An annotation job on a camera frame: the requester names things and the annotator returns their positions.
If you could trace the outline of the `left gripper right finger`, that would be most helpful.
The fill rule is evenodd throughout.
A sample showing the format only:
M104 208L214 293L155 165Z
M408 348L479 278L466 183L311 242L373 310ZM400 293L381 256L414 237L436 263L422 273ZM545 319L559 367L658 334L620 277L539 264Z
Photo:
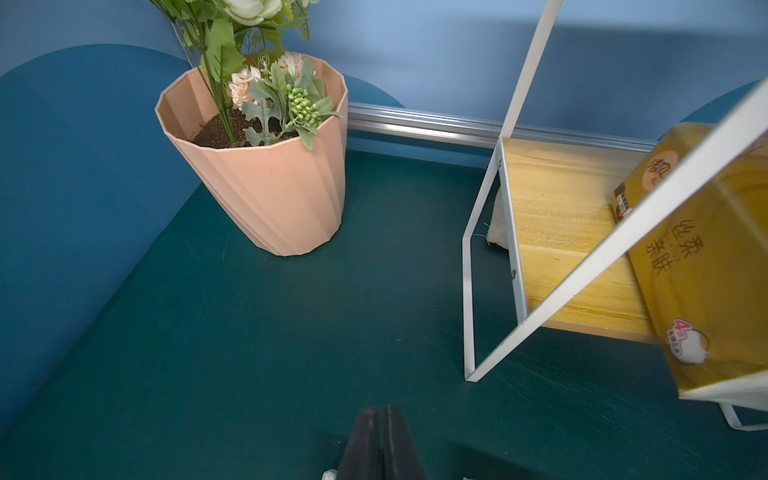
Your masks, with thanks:
M383 417L383 478L394 480L424 480L425 471L400 410L388 405Z

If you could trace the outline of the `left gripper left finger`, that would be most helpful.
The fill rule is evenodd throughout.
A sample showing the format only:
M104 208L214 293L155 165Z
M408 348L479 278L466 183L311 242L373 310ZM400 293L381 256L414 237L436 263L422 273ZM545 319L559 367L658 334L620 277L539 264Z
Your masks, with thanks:
M337 469L338 480L378 480L382 476L376 408L360 412Z

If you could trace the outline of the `gold tissue pack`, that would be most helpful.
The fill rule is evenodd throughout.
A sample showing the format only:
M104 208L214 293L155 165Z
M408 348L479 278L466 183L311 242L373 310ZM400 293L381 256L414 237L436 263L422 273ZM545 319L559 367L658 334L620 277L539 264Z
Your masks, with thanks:
M766 137L628 256L680 398L766 410Z

